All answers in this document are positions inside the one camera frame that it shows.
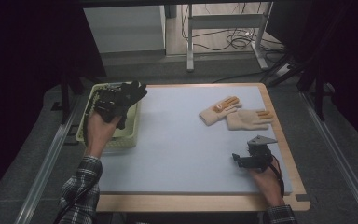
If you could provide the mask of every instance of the hand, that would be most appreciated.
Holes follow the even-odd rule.
[[[272,165],[279,173],[281,172],[279,163],[275,158],[272,161]],[[281,195],[281,186],[278,182],[277,176],[270,167],[268,167],[264,172],[261,172],[258,169],[248,169],[248,172],[254,179],[260,193],[266,198],[269,206],[275,207],[284,205],[284,200]]]
[[[86,149],[86,155],[95,156],[101,158],[103,149],[110,141],[115,133],[117,124],[120,122],[121,116],[116,116],[111,122],[106,123],[100,114],[94,112],[89,117],[89,123],[87,127],[87,138],[89,140]]]

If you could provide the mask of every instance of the beige glove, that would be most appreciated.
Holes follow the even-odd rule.
[[[207,126],[210,126],[224,118],[227,114],[237,111],[237,107],[241,106],[242,104],[238,97],[228,96],[226,99],[200,112],[200,117]]]
[[[238,110],[227,115],[230,130],[266,130],[273,116],[266,110]]]

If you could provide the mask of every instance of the wooden table edge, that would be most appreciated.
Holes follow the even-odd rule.
[[[292,181],[293,192],[283,198],[290,204],[294,211],[307,211],[310,202],[299,202],[296,195],[305,195],[304,185],[296,168],[292,153],[284,137],[283,130],[275,109],[269,98],[269,93],[263,83],[224,83],[224,84],[170,84],[148,85],[147,88],[166,87],[233,87],[233,86],[257,86],[262,95],[266,109],[274,116],[272,129],[278,141],[284,163]],[[267,204],[264,198],[258,194],[246,195],[168,195],[168,194],[101,194],[98,202],[98,212],[240,212],[240,211],[265,211]]]

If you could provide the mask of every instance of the plastic basket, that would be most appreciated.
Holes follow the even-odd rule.
[[[97,84],[94,85],[91,89],[91,93],[89,95],[89,100],[86,105],[86,108],[89,107],[90,98],[92,97],[92,94],[97,90],[103,90],[107,88],[112,88],[115,86],[119,86],[120,84],[117,83],[104,83],[104,84]],[[120,148],[129,148],[129,147],[135,147],[138,137],[138,122],[139,122],[139,110],[140,110],[141,101],[139,101],[137,104],[130,107],[128,113],[127,113],[127,119],[126,119],[126,128],[123,130],[116,129],[114,135],[112,136],[112,140],[109,141],[106,144],[106,148],[112,148],[112,149],[120,149]],[[94,108],[92,107],[90,110],[90,114],[93,112]],[[86,115],[86,109],[83,113],[83,117],[80,121],[79,128],[76,133],[76,140],[79,142],[84,143],[83,138],[83,122]]]

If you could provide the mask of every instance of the plaid shirt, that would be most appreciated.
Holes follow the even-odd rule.
[[[265,224],[297,224],[290,205],[270,207],[264,214]]]
[[[97,181],[92,189],[72,206],[62,217],[60,223],[89,224],[94,221],[96,207],[100,197],[98,181],[103,167],[98,158],[85,156],[77,171],[62,187],[60,208],[63,209],[86,186]],[[271,207],[264,214],[265,224],[297,224],[290,205]]]
[[[60,223],[87,224],[93,222],[100,198],[98,181],[102,172],[103,167],[98,158],[92,156],[85,156],[83,158],[76,173],[62,186],[60,208],[63,209],[93,181],[96,181],[94,182],[96,184],[65,213]]]

